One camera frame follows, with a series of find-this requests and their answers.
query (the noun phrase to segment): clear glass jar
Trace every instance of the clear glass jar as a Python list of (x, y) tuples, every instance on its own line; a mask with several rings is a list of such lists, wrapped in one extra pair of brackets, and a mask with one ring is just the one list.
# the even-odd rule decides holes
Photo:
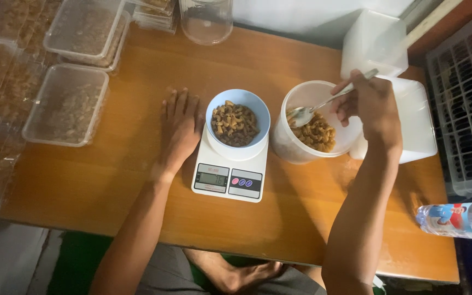
[(232, 32), (232, 0), (179, 0), (181, 27), (195, 43), (213, 45)]

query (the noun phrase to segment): gray plastic crate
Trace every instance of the gray plastic crate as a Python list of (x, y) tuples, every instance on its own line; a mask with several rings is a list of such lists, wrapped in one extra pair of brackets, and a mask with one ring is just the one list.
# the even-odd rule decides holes
[(426, 55), (453, 189), (472, 193), (472, 20)]

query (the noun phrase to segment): person's right hand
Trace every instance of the person's right hand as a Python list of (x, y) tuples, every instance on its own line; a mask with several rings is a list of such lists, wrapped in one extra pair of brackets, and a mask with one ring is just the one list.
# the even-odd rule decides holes
[(402, 147), (402, 130), (397, 103), (389, 80), (367, 80), (359, 70), (331, 90), (334, 95), (351, 83), (355, 89), (332, 102), (331, 113), (336, 113), (342, 126), (349, 125), (351, 116), (358, 116), (364, 124), (367, 141), (380, 141), (386, 148)]

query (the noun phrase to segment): digital kitchen scale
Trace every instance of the digital kitchen scale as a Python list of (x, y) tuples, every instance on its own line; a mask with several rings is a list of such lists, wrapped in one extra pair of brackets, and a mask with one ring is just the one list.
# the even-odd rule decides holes
[(269, 134), (246, 148), (221, 144), (203, 128), (192, 190), (198, 194), (257, 203), (262, 199)]

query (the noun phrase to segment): elbow pasta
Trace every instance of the elbow pasta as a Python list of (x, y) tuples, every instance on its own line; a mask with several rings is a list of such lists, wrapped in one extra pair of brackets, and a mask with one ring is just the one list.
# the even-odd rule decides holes
[(213, 109), (210, 123), (216, 137), (235, 148), (248, 145), (259, 133), (254, 112), (245, 105), (234, 104), (230, 100)]
[[(292, 118), (287, 118), (289, 126)], [(329, 153), (336, 145), (336, 129), (327, 123), (324, 116), (314, 112), (311, 121), (301, 127), (291, 129), (294, 135), (309, 148), (319, 152)]]

